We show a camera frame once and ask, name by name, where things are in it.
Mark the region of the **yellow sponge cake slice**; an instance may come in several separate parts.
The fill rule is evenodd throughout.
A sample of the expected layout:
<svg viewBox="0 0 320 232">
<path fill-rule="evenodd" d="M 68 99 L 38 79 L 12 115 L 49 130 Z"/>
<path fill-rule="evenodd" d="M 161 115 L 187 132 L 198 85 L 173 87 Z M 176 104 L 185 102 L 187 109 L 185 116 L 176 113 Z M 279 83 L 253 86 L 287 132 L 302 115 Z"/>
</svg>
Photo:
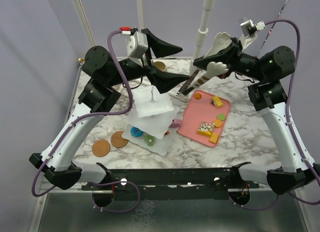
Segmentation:
<svg viewBox="0 0 320 232">
<path fill-rule="evenodd" d="M 216 107 L 216 108 L 221 108 L 223 106 L 223 102 L 218 96 L 213 96 L 211 99 L 211 103 Z"/>
</svg>

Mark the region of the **pink cake slice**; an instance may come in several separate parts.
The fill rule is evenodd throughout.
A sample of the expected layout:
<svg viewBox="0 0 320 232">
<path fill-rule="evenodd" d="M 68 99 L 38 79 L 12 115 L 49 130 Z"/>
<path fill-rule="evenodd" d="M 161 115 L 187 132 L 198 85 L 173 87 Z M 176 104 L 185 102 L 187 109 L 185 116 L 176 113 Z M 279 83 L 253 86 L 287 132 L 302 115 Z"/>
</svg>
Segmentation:
<svg viewBox="0 0 320 232">
<path fill-rule="evenodd" d="M 171 128 L 179 128 L 182 125 L 181 119 L 174 119 L 170 125 Z"/>
</svg>

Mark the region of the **white tiered serving stand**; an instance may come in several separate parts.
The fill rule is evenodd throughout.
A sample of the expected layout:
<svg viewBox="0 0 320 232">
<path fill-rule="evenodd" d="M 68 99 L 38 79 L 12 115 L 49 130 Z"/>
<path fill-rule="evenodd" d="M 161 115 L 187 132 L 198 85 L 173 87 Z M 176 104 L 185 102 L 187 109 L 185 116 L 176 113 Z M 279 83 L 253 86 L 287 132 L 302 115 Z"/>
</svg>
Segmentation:
<svg viewBox="0 0 320 232">
<path fill-rule="evenodd" d="M 168 93 L 160 94 L 154 86 L 138 88 L 132 91 L 133 107 L 127 116 L 128 125 L 124 129 L 122 137 L 153 153 L 165 156 L 173 143 L 178 128 L 171 128 L 174 119 L 183 119 L 179 115 L 180 108 L 174 106 Z M 131 127 L 137 127 L 144 134 L 135 138 L 131 135 Z M 154 136 L 155 144 L 147 146 L 144 136 Z"/>
</svg>

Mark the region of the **pink serving tray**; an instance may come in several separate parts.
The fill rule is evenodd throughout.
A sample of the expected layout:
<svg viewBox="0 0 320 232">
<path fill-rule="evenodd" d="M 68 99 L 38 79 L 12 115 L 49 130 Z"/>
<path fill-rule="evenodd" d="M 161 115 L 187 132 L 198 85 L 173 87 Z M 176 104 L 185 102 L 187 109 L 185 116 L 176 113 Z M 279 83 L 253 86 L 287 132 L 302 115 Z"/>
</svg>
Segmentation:
<svg viewBox="0 0 320 232">
<path fill-rule="evenodd" d="M 195 93 L 200 93 L 202 95 L 202 98 L 199 100 L 195 99 Z M 216 95 L 202 90 L 197 90 L 194 92 L 194 94 L 184 111 L 183 119 L 181 121 L 181 127 L 179 127 L 177 132 L 180 135 L 199 142 L 205 146 L 215 147 L 218 144 L 219 140 L 217 144 L 213 144 L 209 141 L 210 137 L 198 134 L 197 130 L 201 122 L 213 123 L 213 121 L 217 119 L 217 115 L 223 113 L 226 115 L 226 119 L 222 121 L 222 126 L 220 128 L 214 128 L 212 130 L 212 133 L 219 134 L 220 139 L 231 108 L 231 103 L 228 100 L 219 97 L 223 102 L 223 106 L 221 108 L 216 108 L 212 104 L 212 97 Z"/>
</svg>

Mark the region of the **blue frosted donut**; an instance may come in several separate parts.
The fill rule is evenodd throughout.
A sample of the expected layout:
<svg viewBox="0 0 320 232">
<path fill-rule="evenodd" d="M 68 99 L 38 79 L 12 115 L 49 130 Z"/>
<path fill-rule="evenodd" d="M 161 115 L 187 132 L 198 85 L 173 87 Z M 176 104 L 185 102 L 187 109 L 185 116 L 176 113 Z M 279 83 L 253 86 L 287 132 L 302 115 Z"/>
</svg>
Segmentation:
<svg viewBox="0 0 320 232">
<path fill-rule="evenodd" d="M 139 128 L 132 126 L 130 129 L 130 134 L 135 138 L 139 138 L 144 134 L 144 132 Z"/>
</svg>

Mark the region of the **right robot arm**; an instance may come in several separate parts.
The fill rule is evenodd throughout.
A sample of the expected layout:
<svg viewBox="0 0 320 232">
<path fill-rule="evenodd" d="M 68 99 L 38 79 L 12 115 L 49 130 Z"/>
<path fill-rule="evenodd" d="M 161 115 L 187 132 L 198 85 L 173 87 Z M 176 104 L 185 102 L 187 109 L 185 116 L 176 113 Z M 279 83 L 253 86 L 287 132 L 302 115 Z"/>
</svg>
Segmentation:
<svg viewBox="0 0 320 232">
<path fill-rule="evenodd" d="M 278 195 L 288 193 L 319 179 L 320 166 L 306 149 L 289 107 L 289 95 L 280 80 L 294 73 L 295 54 L 287 46 L 279 46 L 261 58 L 242 52 L 240 40 L 232 37 L 224 49 L 194 60 L 193 65 L 213 74 L 212 66 L 225 65 L 218 75 L 231 72 L 257 82 L 248 87 L 255 110 L 265 121 L 280 157 L 276 169 L 258 169 L 251 163 L 241 165 L 230 174 L 230 183 L 240 188 L 247 181 L 268 185 Z"/>
</svg>

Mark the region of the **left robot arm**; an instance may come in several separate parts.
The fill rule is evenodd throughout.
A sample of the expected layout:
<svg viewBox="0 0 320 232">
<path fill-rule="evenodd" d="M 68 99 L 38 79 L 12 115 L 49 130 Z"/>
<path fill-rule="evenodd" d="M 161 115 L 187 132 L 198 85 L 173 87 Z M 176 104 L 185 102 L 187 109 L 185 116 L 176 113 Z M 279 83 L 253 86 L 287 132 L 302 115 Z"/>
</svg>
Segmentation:
<svg viewBox="0 0 320 232">
<path fill-rule="evenodd" d="M 137 37 L 133 56 L 118 60 L 112 38 L 117 35 Z M 106 189 L 111 182 L 109 170 L 100 163 L 76 163 L 73 158 L 89 132 L 105 117 L 119 115 L 112 108 L 121 94 L 115 86 L 123 84 L 128 93 L 128 109 L 133 106 L 132 89 L 129 82 L 146 77 L 159 93 L 166 93 L 188 80 L 185 74 L 158 70 L 153 57 L 161 58 L 177 54 L 182 48 L 156 37 L 148 28 L 121 27 L 107 37 L 107 45 L 90 48 L 84 58 L 82 71 L 90 79 L 78 98 L 69 120 L 53 142 L 41 153 L 33 153 L 29 161 L 43 173 L 53 188 L 67 190 L 78 182 L 93 183 Z"/>
</svg>

